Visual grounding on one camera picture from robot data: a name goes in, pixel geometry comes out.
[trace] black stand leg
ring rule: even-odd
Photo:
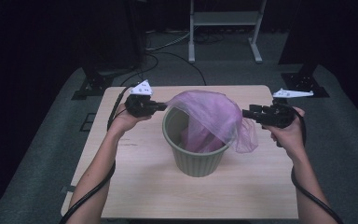
[[[80,62],[86,75],[79,91],[75,91],[72,100],[86,100],[88,96],[102,96],[104,91],[112,85],[112,77],[99,74],[94,63],[85,55],[81,55]]]
[[[304,63],[298,73],[282,73],[281,76],[287,89],[289,91],[313,91],[312,97],[330,97],[312,76],[317,66],[317,63]]]

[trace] black cable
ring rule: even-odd
[[[98,192],[112,177],[112,175],[115,173],[116,170],[116,161],[113,162],[112,168],[109,170],[106,177],[101,181],[100,184],[98,184],[94,189],[90,190],[87,194],[85,194],[79,201],[77,201],[74,205],[72,205],[71,208],[68,209],[68,211],[65,213],[65,215],[62,217],[60,224],[66,223],[68,219],[72,216],[72,214],[83,204],[85,203],[92,195],[94,195],[96,192]]]
[[[212,45],[215,43],[218,43],[220,41],[223,41],[225,39],[225,36],[220,34],[221,38],[217,37],[216,35],[210,35],[209,31],[207,31],[207,34],[199,34],[196,36],[196,39],[194,42],[199,45]]]
[[[113,106],[112,112],[109,116],[109,120],[107,122],[107,130],[109,130],[110,126],[112,125],[113,120],[116,118],[117,115],[124,112],[126,109],[117,112],[118,106],[120,105],[121,99],[124,96],[125,91],[130,87],[135,87],[136,84],[132,84],[129,87],[124,88],[124,90],[121,92],[121,94],[118,95],[118,98],[115,102],[115,105]],[[92,190],[90,190],[87,194],[85,194],[81,199],[79,199],[72,207],[68,209],[68,211],[65,213],[65,215],[62,217],[60,224],[66,223],[68,219],[72,216],[72,214],[83,204],[85,203],[92,195],[94,195],[96,192],[98,192],[109,180],[112,178],[112,175],[115,173],[116,170],[116,161],[113,162],[112,167],[110,168],[109,172],[107,173],[106,177]]]
[[[161,46],[158,46],[158,47],[154,47],[154,48],[147,48],[146,51],[147,52],[154,52],[156,50],[165,49],[165,48],[167,48],[169,46],[181,43],[183,40],[186,40],[189,36],[190,36],[190,32],[187,32],[187,34],[185,34],[185,35],[183,35],[183,36],[171,41],[170,43],[167,43],[167,44],[164,44],[164,45],[161,45]]]
[[[179,56],[179,55],[176,55],[176,54],[173,54],[173,53],[169,53],[169,52],[154,52],[153,54],[169,54],[169,55],[172,55],[172,56],[174,56],[174,57],[177,57],[177,58],[179,58],[179,59],[185,61],[186,63],[188,63],[189,65],[191,65],[192,67],[194,67],[197,71],[199,71],[200,76],[202,77],[202,81],[203,81],[204,85],[207,86],[206,81],[205,81],[205,77],[204,77],[204,75],[202,74],[202,72],[199,70],[198,67],[196,67],[193,63],[190,63],[188,60],[182,58],[182,57]]]
[[[299,118],[300,123],[301,123],[301,131],[302,131],[302,136],[303,136],[303,144],[305,145],[306,143],[306,137],[307,137],[307,129],[305,126],[305,120],[304,117],[302,117],[298,111],[296,111],[294,108],[292,108],[289,105],[286,105],[288,107],[290,107],[296,114],[296,116]],[[333,209],[331,209],[327,204],[325,204],[324,202],[322,202],[320,199],[318,199],[317,197],[315,197],[313,194],[311,194],[309,191],[307,191],[306,189],[304,189],[296,180],[296,174],[295,174],[295,167],[292,168],[292,173],[291,173],[291,178],[292,178],[292,182],[295,185],[295,187],[301,192],[303,193],[306,197],[308,197],[310,200],[312,200],[313,202],[315,202],[317,205],[319,205],[328,215],[330,215],[330,217],[332,217],[338,224],[342,224],[343,221],[342,219],[337,215],[336,212],[333,211]]]
[[[156,63],[155,63],[152,67],[150,67],[150,68],[148,68],[148,69],[146,69],[146,70],[144,70],[144,71],[141,70],[142,73],[148,72],[148,71],[150,71],[150,70],[156,68],[157,65],[158,65],[158,58],[157,58],[156,56],[151,55],[151,54],[146,54],[146,56],[150,56],[150,57],[154,58],[154,59],[156,60]],[[129,76],[129,77],[127,77],[124,81],[121,82],[120,87],[122,87],[122,86],[124,85],[124,83],[126,83],[128,80],[130,80],[130,78],[135,77],[135,76],[138,76],[138,75],[139,75],[139,72],[138,72],[138,73],[135,73],[135,74],[133,74],[133,75],[131,75],[131,76]]]
[[[144,71],[142,70],[142,67],[140,67],[139,70],[141,70],[141,73],[138,73],[138,77],[139,77],[141,80],[145,80],[145,79],[144,79]]]
[[[132,71],[134,71],[136,68],[135,67],[131,67],[129,69],[124,69],[123,71],[114,71],[110,74],[107,75],[101,75],[102,77],[121,77],[124,75],[127,75],[129,73],[131,73]]]
[[[330,217],[332,217],[338,224],[344,223],[341,218],[333,211],[333,209],[331,209],[327,204],[325,204],[324,202],[322,202],[320,199],[318,199],[317,197],[315,197],[313,194],[309,193],[306,189],[304,189],[303,187],[301,187],[301,185],[297,182],[296,180],[296,174],[295,174],[295,169],[292,169],[292,182],[293,184],[296,186],[296,188],[301,191],[301,193],[303,193],[305,196],[307,196],[309,199],[311,199],[313,202],[315,202],[316,204],[318,204],[328,215],[330,215]]]

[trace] forearm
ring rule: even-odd
[[[123,132],[109,130],[86,172],[77,183],[70,207],[106,177],[112,168],[117,154],[117,143]],[[71,216],[67,223],[99,223],[109,190],[109,182],[90,197]]]
[[[328,201],[324,197],[310,161],[305,154],[305,149],[300,151],[301,153],[292,158],[296,181],[302,188],[328,205]],[[298,216],[301,223],[336,223],[317,203],[309,199],[298,189],[296,190],[296,197]]]

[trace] white tag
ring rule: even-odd
[[[147,80],[145,80],[145,81],[141,82],[138,86],[132,88],[132,90],[130,90],[130,94],[152,95],[153,91],[149,85],[149,82]]]
[[[284,89],[281,89],[280,91],[275,92],[272,96],[276,98],[294,98],[312,95],[313,91],[286,91]]]

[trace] pink mesh bag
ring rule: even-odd
[[[217,150],[224,144],[239,153],[257,148],[255,124],[242,117],[236,103],[213,91],[184,91],[166,103],[189,115],[182,131],[184,149],[196,153]]]

